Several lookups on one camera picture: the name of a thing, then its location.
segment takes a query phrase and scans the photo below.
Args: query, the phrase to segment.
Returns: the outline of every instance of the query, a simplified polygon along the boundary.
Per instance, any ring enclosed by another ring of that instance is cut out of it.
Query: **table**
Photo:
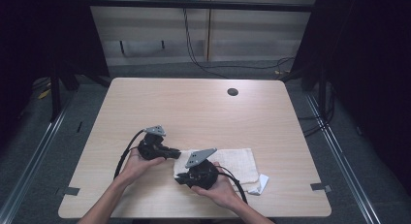
[[[111,83],[70,182],[79,193],[64,197],[59,215],[82,217],[112,182],[134,135],[157,124],[169,147],[252,148],[259,172],[269,176],[261,196],[247,195],[262,215],[331,214],[324,190],[311,189],[321,180],[281,81],[120,78]],[[236,217],[175,182],[173,165],[169,159],[129,186],[112,217]]]

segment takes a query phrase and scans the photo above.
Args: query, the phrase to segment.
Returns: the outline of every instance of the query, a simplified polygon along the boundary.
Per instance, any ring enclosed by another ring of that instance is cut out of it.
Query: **white cloth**
[[[182,150],[181,155],[174,162],[174,177],[180,173],[187,173],[185,168],[188,158],[197,149]],[[220,149],[209,156],[211,163],[219,162],[221,167],[228,169],[236,179],[239,180],[244,191],[260,188],[259,173],[257,171],[253,152],[250,148],[243,149]]]

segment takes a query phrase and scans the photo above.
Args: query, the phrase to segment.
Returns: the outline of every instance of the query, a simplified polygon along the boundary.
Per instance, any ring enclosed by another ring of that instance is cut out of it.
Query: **small black tab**
[[[310,185],[311,185],[311,189],[313,191],[323,190],[324,189],[324,186],[323,186],[322,183],[311,183]]]
[[[311,183],[310,185],[313,191],[324,190],[326,193],[332,192],[330,185],[324,186],[323,183]]]
[[[59,196],[62,196],[62,197],[64,195],[77,196],[78,193],[79,193],[79,188],[66,187],[66,188],[58,188],[55,195],[59,195]]]
[[[79,123],[78,132],[81,129],[82,121]]]

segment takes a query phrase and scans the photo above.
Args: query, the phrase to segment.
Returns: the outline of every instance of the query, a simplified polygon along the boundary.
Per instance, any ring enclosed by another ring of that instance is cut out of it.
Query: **silver metal plate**
[[[161,125],[148,127],[146,129],[144,129],[144,131],[147,134],[153,134],[153,135],[158,135],[158,136],[166,136],[166,131],[164,131],[164,129]]]
[[[187,160],[187,164],[185,164],[185,168],[188,169],[201,164],[215,151],[217,151],[217,148],[210,148],[192,152]]]

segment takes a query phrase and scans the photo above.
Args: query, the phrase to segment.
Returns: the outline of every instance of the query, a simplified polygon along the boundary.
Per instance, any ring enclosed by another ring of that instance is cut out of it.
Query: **black cable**
[[[281,68],[280,68],[280,66],[278,65],[278,75],[277,75],[277,77],[274,79],[274,80],[278,80],[278,78],[280,78],[280,76],[281,76]]]
[[[117,164],[117,168],[115,169],[115,174],[114,174],[114,178],[116,178],[118,176],[118,174],[120,174],[120,170],[121,170],[121,166],[123,165],[124,160],[126,159],[126,156],[128,154],[128,152],[130,151],[130,147],[133,144],[134,140],[143,132],[143,130],[139,131],[139,133],[137,133],[134,138],[130,141],[130,143],[127,145],[127,148],[124,150],[123,155],[121,155],[120,161],[118,161]]]
[[[236,185],[236,187],[238,188],[238,192],[239,192],[239,194],[241,195],[242,200],[243,200],[246,204],[248,204],[247,198],[245,197],[244,190],[242,189],[241,184],[239,184],[239,180],[236,179],[234,176],[230,176],[230,175],[225,174],[225,173],[218,173],[218,174],[221,175],[221,176],[226,176],[226,177],[228,177],[230,180],[232,180],[233,183],[234,183],[234,184]]]
[[[200,69],[202,69],[206,73],[213,74],[215,76],[218,76],[218,77],[221,77],[221,78],[224,78],[224,79],[228,79],[227,77],[225,77],[223,75],[208,71],[207,69],[213,69],[213,68],[244,68],[244,69],[254,69],[254,70],[265,70],[265,69],[271,69],[271,68],[279,67],[280,65],[286,63],[287,61],[295,59],[295,57],[280,58],[275,65],[267,66],[267,67],[251,67],[251,66],[238,66],[238,65],[233,65],[233,66],[205,66],[205,65],[200,65],[200,63],[196,59],[196,56],[194,54],[194,50],[193,50],[193,47],[192,47],[192,44],[191,44],[191,37],[190,37],[190,31],[189,31],[189,27],[188,27],[186,9],[183,9],[183,13],[184,13],[184,24],[185,24],[186,45],[187,45],[188,55],[190,56],[191,61],[196,66],[200,67]]]
[[[335,109],[335,91],[333,90],[333,88],[332,88],[332,94],[331,94],[330,100],[329,100],[329,107],[330,107],[330,109],[327,111],[327,115],[330,115],[330,116],[327,116],[327,118],[326,118],[327,121],[324,122],[324,123],[320,123],[320,126],[315,126],[313,128],[310,128],[308,130],[303,131],[304,136],[306,138],[313,135],[313,134],[315,134],[315,133],[317,133],[318,131],[326,128],[330,124],[330,122],[332,121],[332,118],[333,118],[333,115],[334,115],[334,109]]]
[[[234,182],[234,184],[235,184],[236,187],[238,188],[239,194],[241,194],[242,200],[243,200],[246,204],[248,204],[248,203],[247,203],[247,198],[245,197],[244,190],[242,190],[241,184],[239,184],[239,180],[236,179],[236,177],[235,177],[228,169],[226,169],[226,168],[224,168],[224,167],[221,167],[221,166],[215,166],[215,167],[221,168],[221,169],[227,171],[227,172],[231,175],[231,176],[228,176],[227,174],[219,174],[219,175],[223,175],[223,176],[228,176],[228,178],[230,178],[230,179]]]
[[[297,117],[298,120],[311,120],[319,118],[319,115],[311,115],[311,116],[304,116],[304,117]]]

